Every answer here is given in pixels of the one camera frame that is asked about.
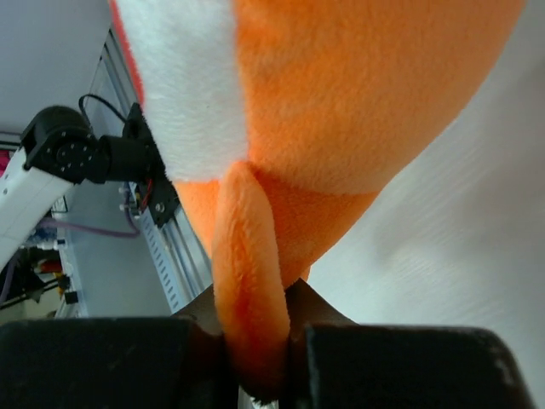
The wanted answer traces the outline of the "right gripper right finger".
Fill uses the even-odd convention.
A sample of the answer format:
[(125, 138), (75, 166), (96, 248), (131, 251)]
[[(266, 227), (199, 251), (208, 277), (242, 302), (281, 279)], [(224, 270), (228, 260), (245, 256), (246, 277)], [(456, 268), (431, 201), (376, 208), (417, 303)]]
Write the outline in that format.
[(429, 325), (360, 325), (303, 280), (291, 319), (283, 408), (533, 408), (513, 354), (495, 333)]

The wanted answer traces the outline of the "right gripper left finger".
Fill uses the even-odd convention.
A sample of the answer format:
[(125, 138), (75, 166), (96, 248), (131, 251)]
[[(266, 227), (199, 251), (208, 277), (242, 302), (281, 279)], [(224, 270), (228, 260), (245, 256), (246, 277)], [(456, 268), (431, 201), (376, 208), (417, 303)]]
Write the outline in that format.
[(1, 327), (3, 408), (235, 408), (207, 288), (171, 317), (44, 319)]

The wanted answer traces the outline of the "orange shark plush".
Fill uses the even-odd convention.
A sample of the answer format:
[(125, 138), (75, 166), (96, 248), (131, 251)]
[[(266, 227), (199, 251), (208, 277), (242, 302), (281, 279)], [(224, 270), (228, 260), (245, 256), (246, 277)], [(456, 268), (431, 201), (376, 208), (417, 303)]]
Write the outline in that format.
[(458, 116), (521, 1), (113, 1), (145, 120), (250, 394), (287, 380), (285, 290)]

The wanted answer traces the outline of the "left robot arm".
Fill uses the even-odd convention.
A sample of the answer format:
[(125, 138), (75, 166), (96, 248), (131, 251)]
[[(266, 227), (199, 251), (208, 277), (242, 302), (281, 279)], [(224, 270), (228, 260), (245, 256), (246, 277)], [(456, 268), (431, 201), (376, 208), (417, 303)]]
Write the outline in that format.
[(6, 266), (57, 199), (83, 181), (142, 182), (160, 157), (141, 115), (123, 135), (96, 137), (70, 107), (44, 108), (22, 133), (1, 177), (1, 264)]

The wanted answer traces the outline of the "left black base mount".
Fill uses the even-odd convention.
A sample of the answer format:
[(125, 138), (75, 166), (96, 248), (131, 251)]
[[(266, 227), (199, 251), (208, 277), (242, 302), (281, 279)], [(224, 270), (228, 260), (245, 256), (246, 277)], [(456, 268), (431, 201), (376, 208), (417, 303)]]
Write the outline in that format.
[(141, 105), (134, 102), (123, 126), (122, 137), (144, 150), (141, 160), (144, 176), (135, 183), (139, 210), (149, 210), (154, 224), (162, 228), (170, 222), (180, 205), (177, 192), (165, 173), (165, 165), (144, 118)]

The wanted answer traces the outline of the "aluminium front rail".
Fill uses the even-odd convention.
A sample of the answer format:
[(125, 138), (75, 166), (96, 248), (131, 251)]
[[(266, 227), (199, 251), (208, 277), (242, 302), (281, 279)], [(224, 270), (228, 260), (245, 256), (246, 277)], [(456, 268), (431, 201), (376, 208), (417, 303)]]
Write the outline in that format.
[[(127, 118), (131, 105), (137, 102), (137, 96), (128, 65), (123, 57), (120, 40), (113, 30), (109, 30), (106, 35), (100, 55), (99, 71), (105, 74), (108, 83), (112, 86), (113, 95), (105, 95), (103, 98), (116, 107), (123, 118)], [(109, 133), (122, 135), (123, 132), (114, 130)], [(135, 183), (129, 186), (137, 199)], [(183, 297), (183, 307), (210, 285), (210, 262), (180, 205), (175, 217), (160, 230), (174, 260), (175, 274)]]

